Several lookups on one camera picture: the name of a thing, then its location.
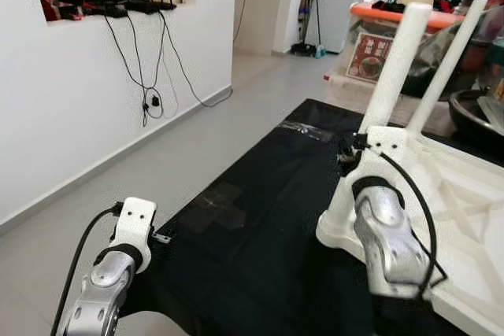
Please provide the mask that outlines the white plastic table top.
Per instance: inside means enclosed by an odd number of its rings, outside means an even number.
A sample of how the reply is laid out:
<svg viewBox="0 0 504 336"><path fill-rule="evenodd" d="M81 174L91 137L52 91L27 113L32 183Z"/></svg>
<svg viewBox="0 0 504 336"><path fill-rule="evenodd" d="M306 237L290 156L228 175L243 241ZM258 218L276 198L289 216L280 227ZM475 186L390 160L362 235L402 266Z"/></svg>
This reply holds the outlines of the white plastic table top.
<svg viewBox="0 0 504 336"><path fill-rule="evenodd" d="M354 183L354 236L334 249L363 261L377 297L428 301L467 334L503 331L504 171L408 132L406 166L387 162L409 191L380 177Z"/></svg>

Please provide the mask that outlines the clear tape strip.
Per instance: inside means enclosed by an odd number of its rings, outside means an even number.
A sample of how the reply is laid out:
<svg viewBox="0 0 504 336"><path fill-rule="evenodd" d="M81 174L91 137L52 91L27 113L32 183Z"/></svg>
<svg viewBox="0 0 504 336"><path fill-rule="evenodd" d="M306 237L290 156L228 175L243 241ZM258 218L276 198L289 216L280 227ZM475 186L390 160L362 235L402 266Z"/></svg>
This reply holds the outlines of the clear tape strip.
<svg viewBox="0 0 504 336"><path fill-rule="evenodd" d="M331 144L331 142L335 141L335 135L332 132L321 130L321 128L314 127L314 125L299 123L299 121L284 120L280 124L277 124L276 128L298 132L300 135L316 139L318 142L323 142L324 144Z"/></svg>

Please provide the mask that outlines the clear tape cross patch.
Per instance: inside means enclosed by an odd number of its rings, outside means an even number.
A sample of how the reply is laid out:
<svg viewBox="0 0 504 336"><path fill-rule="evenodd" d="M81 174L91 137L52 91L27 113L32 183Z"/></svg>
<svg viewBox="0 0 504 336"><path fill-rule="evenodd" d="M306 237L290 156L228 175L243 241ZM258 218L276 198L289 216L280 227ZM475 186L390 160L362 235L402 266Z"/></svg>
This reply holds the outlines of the clear tape cross patch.
<svg viewBox="0 0 504 336"><path fill-rule="evenodd" d="M222 226L227 231L243 227L246 213L236 205L241 193L241 189L229 183L206 188L187 204L183 223L197 232L205 231L211 224Z"/></svg>

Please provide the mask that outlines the white low platform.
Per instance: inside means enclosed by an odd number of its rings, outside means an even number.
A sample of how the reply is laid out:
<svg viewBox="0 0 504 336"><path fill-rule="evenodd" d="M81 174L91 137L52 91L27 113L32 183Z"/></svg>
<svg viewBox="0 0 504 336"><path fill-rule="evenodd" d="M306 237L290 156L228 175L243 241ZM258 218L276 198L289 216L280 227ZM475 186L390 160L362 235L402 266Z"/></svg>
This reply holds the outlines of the white low platform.
<svg viewBox="0 0 504 336"><path fill-rule="evenodd" d="M366 113L375 88L374 83L352 79L332 72L327 74L325 79L328 79L328 85L330 85L328 94L325 96L325 102L329 105L342 107L342 109L348 109L351 112ZM421 103L420 98L400 94L390 116L389 124L406 127L419 103ZM456 124L450 117L449 102L436 102L422 131L439 135L439 137L450 137L456 130Z"/></svg>

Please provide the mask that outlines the red printed carton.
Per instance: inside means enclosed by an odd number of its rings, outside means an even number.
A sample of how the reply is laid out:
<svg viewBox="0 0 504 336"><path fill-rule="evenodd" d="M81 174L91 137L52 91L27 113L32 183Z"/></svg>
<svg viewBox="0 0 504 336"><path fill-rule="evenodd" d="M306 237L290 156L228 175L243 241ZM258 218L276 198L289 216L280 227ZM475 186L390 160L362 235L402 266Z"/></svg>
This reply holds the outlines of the red printed carton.
<svg viewBox="0 0 504 336"><path fill-rule="evenodd" d="M343 74L353 79L377 82L392 43L393 38L360 31Z"/></svg>

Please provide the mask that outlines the black table cloth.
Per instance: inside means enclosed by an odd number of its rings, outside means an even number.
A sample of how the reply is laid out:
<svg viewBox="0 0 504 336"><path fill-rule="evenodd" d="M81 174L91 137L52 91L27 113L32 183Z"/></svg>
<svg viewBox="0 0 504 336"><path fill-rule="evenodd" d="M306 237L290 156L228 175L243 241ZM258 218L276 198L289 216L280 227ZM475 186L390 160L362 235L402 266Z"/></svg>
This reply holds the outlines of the black table cloth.
<svg viewBox="0 0 504 336"><path fill-rule="evenodd" d="M369 325L373 297L365 265L316 239L318 217L339 180L337 142L358 129L362 116L306 99L284 120L330 131L335 141L271 128L206 187L241 189L236 205L246 213L244 226L192 231L183 223L188 202L158 229L172 242L154 242L154 261L131 286L130 301L141 299L141 286L156 288L231 335L299 336L315 322L335 329Z"/></svg>

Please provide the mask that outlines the mop with teal head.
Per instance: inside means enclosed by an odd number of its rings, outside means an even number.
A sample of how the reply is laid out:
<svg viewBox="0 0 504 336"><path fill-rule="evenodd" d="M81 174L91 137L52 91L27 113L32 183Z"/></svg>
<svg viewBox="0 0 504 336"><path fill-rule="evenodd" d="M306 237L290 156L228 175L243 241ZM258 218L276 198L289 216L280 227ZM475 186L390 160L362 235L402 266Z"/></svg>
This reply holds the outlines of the mop with teal head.
<svg viewBox="0 0 504 336"><path fill-rule="evenodd" d="M291 46L291 54L302 57L320 58L325 55L320 45L307 43L313 6L317 0L300 0L298 5L298 22L300 41Z"/></svg>

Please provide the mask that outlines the black round basin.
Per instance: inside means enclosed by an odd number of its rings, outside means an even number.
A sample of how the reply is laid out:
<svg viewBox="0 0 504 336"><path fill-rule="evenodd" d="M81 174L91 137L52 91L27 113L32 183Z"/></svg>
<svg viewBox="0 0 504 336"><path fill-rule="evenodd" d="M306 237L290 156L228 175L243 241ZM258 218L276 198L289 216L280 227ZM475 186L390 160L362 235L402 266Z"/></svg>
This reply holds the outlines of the black round basin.
<svg viewBox="0 0 504 336"><path fill-rule="evenodd" d="M494 130L476 101L486 93L481 89L465 89L450 95L450 116L456 125L453 137L475 149L478 156L503 166L504 135Z"/></svg>

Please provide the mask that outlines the white fridge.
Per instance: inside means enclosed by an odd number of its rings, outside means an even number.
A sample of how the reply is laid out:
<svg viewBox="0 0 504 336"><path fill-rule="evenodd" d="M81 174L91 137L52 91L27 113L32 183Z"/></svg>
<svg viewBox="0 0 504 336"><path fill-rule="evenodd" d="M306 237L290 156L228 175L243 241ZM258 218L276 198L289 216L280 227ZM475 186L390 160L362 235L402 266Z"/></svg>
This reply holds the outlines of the white fridge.
<svg viewBox="0 0 504 336"><path fill-rule="evenodd" d="M339 54L350 30L350 7L358 2L389 0L313 0L305 42L321 46L327 53Z"/></svg>

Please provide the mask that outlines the orange lidded storage box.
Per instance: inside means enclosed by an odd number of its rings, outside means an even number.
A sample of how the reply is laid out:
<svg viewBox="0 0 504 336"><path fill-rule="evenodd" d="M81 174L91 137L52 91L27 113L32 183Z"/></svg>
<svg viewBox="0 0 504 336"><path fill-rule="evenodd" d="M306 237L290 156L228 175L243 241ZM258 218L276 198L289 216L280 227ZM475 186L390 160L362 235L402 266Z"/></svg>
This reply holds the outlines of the orange lidded storage box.
<svg viewBox="0 0 504 336"><path fill-rule="evenodd" d="M343 46L343 52L339 55L337 66L332 70L335 74L343 76L346 76L343 74L343 70L350 61L350 55L352 55L360 31L367 31L367 33L390 37L393 38L394 42L394 37L403 19L403 13L400 11L393 12L376 8L374 2L360 2L360 4L351 6L350 15L353 17L353 20L350 22L348 41L346 41L346 45ZM424 37L422 37L421 42L424 41L424 38L446 29L451 24L457 22L461 23L462 20L463 18L461 18L461 16L454 15L454 13L432 11L431 15L429 15L428 23L426 23ZM391 48L389 49L383 70L388 66L390 54Z"/></svg>

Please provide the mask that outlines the clear plastic bin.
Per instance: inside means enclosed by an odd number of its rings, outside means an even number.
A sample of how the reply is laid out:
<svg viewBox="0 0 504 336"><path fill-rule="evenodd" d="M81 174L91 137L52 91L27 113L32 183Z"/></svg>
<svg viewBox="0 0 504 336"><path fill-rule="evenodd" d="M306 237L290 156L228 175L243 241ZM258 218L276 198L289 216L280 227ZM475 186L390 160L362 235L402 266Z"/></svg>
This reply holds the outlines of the clear plastic bin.
<svg viewBox="0 0 504 336"><path fill-rule="evenodd" d="M488 123L495 131L504 134L504 108L502 103L492 96L483 95L476 99Z"/></svg>

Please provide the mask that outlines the black plastic bag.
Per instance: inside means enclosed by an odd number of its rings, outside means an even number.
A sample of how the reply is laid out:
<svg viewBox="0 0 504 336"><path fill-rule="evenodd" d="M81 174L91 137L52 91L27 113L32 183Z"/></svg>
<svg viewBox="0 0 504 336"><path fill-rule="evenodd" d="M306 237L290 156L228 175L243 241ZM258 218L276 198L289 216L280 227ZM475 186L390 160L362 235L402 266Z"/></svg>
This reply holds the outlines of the black plastic bag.
<svg viewBox="0 0 504 336"><path fill-rule="evenodd" d="M458 13L465 15L472 1L461 2ZM488 0L481 20L472 32L472 36L469 37L468 44L461 58L458 59L456 68L451 73L440 99L447 99L454 92L469 89L475 83L476 74L485 62L490 45L502 34L503 4L504 0ZM443 56L450 42L456 37L460 26L461 24L457 22L424 38L407 74L406 83L401 90L403 94L413 96L413 98L421 98L425 94L426 88L431 83L439 64L443 62Z"/></svg>

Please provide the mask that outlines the green pot lid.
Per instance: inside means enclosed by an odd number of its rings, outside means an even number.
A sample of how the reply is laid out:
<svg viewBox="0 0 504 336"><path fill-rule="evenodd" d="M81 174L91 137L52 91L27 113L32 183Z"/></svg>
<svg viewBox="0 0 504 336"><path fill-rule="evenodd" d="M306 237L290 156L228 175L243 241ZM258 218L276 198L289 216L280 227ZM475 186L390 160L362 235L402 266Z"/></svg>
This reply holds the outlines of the green pot lid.
<svg viewBox="0 0 504 336"><path fill-rule="evenodd" d="M504 38L501 36L493 41L488 47L485 57L486 66L504 65Z"/></svg>

